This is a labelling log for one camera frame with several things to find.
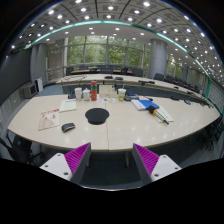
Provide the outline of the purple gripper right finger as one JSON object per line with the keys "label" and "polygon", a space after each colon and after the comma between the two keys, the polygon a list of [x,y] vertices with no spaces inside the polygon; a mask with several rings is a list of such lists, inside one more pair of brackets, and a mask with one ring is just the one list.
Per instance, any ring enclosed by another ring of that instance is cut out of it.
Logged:
{"label": "purple gripper right finger", "polygon": [[144,185],[166,177],[181,169],[168,155],[159,156],[137,144],[133,145],[132,155]]}

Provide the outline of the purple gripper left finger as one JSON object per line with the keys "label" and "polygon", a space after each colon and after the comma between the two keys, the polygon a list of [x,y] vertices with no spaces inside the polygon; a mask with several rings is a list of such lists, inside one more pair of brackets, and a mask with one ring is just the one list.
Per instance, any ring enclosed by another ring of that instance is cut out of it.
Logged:
{"label": "purple gripper left finger", "polygon": [[55,154],[41,166],[41,169],[79,184],[88,165],[90,154],[91,144],[86,143],[66,154]]}

